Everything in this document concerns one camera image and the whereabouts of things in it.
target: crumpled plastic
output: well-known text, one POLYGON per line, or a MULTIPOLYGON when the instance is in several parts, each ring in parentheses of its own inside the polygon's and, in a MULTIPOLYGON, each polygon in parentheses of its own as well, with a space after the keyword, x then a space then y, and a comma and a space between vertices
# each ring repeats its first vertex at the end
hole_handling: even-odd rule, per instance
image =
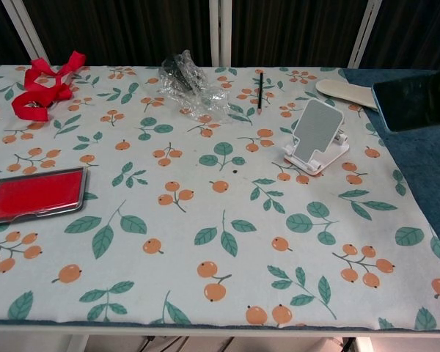
POLYGON ((193 120, 208 114, 212 121, 231 122, 228 117, 228 92, 208 83, 204 71, 197 67, 189 50, 167 57, 158 69, 162 88, 169 98, 180 104, 180 111, 193 120))

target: red stamp pad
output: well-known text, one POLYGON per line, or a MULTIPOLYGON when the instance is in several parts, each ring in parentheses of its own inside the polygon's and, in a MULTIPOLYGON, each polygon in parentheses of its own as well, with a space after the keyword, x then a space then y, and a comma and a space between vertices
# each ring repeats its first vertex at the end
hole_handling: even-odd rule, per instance
POLYGON ((0 179, 0 223, 79 210, 87 168, 0 179))

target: black pencil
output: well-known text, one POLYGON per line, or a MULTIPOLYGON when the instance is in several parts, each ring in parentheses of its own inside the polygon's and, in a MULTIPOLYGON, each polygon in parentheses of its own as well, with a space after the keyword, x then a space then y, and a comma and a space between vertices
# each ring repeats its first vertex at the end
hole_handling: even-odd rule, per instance
POLYGON ((261 115, 263 110, 261 106, 263 106, 263 76, 264 74, 261 72, 259 76, 259 101, 257 102, 257 114, 261 115))

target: black curtain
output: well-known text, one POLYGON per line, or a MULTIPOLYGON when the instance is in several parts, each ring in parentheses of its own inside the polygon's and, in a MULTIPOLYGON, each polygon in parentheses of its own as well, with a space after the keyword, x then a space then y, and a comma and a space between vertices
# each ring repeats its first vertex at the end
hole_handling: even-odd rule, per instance
POLYGON ((360 68, 440 70, 440 0, 384 0, 360 68))
POLYGON ((190 49, 211 66, 208 0, 24 0, 53 65, 73 50, 88 65, 160 65, 190 49))
POLYGON ((233 0, 233 66, 347 67, 367 0, 233 0))
POLYGON ((28 63, 29 55, 0 1, 0 65, 28 63))

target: white phone stand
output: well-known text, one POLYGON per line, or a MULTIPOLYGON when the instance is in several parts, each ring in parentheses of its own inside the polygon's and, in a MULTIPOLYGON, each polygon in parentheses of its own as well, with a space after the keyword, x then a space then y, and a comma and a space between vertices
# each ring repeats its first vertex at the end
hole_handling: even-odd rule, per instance
POLYGON ((343 122, 342 111, 318 99, 308 100, 293 130, 298 142, 283 148, 285 159, 316 175, 349 150, 348 137, 340 130, 343 122))

